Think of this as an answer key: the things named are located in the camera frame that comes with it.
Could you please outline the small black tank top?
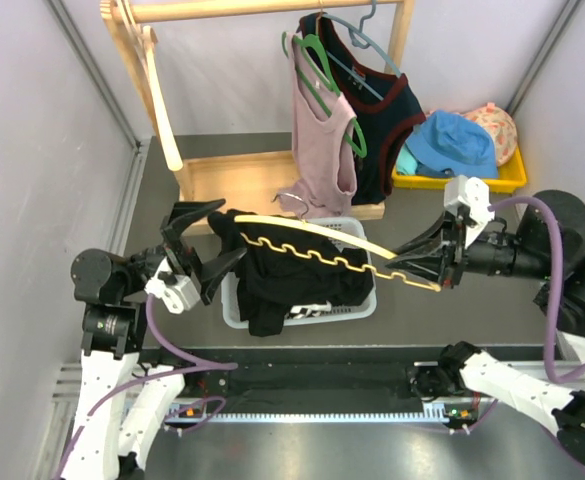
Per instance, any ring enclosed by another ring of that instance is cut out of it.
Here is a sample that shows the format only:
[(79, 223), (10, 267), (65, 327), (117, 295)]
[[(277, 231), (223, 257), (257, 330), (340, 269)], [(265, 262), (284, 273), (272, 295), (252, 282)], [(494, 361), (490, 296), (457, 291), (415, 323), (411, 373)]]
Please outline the small black tank top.
[(246, 313), (249, 334), (255, 337), (279, 335), (289, 310), (288, 305), (269, 301), (250, 304)]

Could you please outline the black white striped tank top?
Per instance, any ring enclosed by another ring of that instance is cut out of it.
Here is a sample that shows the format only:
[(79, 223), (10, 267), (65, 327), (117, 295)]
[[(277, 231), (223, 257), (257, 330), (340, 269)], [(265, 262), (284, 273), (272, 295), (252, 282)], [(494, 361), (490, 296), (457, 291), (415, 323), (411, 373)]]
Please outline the black white striped tank top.
[(305, 305), (293, 305), (288, 313), (286, 319), (303, 319), (319, 317), (321, 315), (330, 313), (332, 311), (332, 304), (330, 302), (325, 303), (313, 303)]

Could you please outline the navy maroon-trimmed jersey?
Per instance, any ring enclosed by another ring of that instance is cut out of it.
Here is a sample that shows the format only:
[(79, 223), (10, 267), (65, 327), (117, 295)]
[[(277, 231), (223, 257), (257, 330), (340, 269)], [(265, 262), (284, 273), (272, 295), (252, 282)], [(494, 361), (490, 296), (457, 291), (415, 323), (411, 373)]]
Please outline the navy maroon-trimmed jersey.
[(332, 76), (353, 108), (367, 145), (365, 159), (356, 161), (355, 205), (378, 204), (392, 192), (392, 171), (401, 148), (426, 116), (407, 76), (384, 73), (360, 63), (326, 16), (309, 14), (298, 32), (319, 37), (329, 58)]

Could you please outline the pink tank top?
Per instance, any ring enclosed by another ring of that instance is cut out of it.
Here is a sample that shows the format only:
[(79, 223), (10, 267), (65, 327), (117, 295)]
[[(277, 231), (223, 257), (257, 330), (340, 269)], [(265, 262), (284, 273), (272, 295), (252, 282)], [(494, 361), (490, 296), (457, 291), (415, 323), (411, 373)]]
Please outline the pink tank top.
[(298, 218), (349, 214), (357, 191), (352, 144), (356, 114), (330, 72), (314, 34), (282, 34), (292, 86), (291, 151), (299, 178), (276, 194)]

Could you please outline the beige wooden hanger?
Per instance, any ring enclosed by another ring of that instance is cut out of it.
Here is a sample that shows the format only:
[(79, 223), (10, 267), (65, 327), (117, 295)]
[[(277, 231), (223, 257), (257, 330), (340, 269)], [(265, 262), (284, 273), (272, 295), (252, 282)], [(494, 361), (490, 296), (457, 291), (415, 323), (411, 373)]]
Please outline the beige wooden hanger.
[(155, 46), (158, 42), (156, 34), (152, 27), (136, 23), (129, 1), (117, 1), (116, 5), (145, 74), (151, 95), (155, 132), (161, 143), (167, 167), (170, 171), (177, 172), (183, 168), (183, 160), (174, 138), (158, 77), (155, 59)]

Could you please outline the green plastic hanger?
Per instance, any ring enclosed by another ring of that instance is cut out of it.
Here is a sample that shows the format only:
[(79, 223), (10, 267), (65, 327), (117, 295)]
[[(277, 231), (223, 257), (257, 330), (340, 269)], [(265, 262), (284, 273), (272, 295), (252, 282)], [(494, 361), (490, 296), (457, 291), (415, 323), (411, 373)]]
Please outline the green plastic hanger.
[(325, 49), (314, 34), (281, 34), (286, 73), (292, 85), (292, 154), (297, 162), (311, 155), (345, 159), (345, 147), (364, 159), (367, 144), (343, 92), (333, 78)]

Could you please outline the blue plastic hanger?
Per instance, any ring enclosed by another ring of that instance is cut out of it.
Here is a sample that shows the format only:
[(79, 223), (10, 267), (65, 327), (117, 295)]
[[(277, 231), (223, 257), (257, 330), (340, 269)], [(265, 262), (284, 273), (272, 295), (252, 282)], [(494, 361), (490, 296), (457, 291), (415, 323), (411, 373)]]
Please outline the blue plastic hanger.
[[(316, 16), (316, 27), (315, 32), (319, 34), (321, 20), (323, 18), (329, 19), (332, 22), (336, 22), (342, 26), (344, 26), (352, 43), (352, 46), (361, 50), (366, 50), (368, 48), (372, 48), (386, 63), (387, 66), (390, 67), (390, 70), (395, 74), (396, 77), (400, 77), (402, 75), (399, 67), (396, 63), (390, 58), (389, 54), (379, 46), (375, 41), (373, 41), (367, 34), (364, 33), (364, 24), (367, 20), (372, 19), (377, 10), (377, 1), (371, 1), (371, 9), (367, 14), (364, 14), (360, 17), (359, 23), (357, 26), (352, 25), (351, 23), (343, 20), (340, 17), (335, 15), (327, 14), (324, 12), (323, 9), (319, 11)], [(363, 78), (363, 75), (355, 70), (353, 67), (346, 66), (343, 62), (341, 62), (335, 55), (331, 52), (326, 52), (327, 57), (337, 66), (339, 66), (342, 70), (349, 73), (351, 78), (357, 82), (361, 87), (366, 89), (370, 94), (372, 94), (377, 100), (382, 101), (384, 96), (382, 96), (379, 92), (377, 92), (372, 86), (370, 86), (366, 80)]]

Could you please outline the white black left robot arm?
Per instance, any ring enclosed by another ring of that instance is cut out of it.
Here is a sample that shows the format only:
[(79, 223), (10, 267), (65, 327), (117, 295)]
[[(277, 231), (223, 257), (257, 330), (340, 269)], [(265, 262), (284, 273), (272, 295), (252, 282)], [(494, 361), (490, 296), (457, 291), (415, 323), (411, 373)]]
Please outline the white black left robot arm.
[(163, 219), (161, 241), (131, 256), (91, 248), (71, 265), (74, 297), (84, 303), (81, 384), (72, 437), (57, 479), (141, 479), (151, 446), (178, 396), (199, 374), (233, 371), (168, 341), (153, 317), (160, 300), (173, 314), (208, 305), (243, 248), (204, 262), (182, 238), (224, 200), (179, 201)]

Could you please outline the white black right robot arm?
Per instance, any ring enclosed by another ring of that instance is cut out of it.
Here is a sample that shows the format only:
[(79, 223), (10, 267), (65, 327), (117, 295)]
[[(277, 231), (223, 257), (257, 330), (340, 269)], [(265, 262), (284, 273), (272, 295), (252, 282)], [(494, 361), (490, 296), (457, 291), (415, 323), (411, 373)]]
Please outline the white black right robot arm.
[(585, 467), (585, 203), (545, 190), (488, 210), (515, 204), (526, 207), (515, 232), (481, 228), (472, 239), (478, 223), (462, 203), (396, 249), (387, 266), (441, 288), (459, 285), (465, 273), (539, 281), (534, 302), (546, 317), (545, 379), (465, 341), (444, 347), (432, 365), (409, 368), (408, 379), (423, 400), (472, 392), (503, 403), (541, 425)]

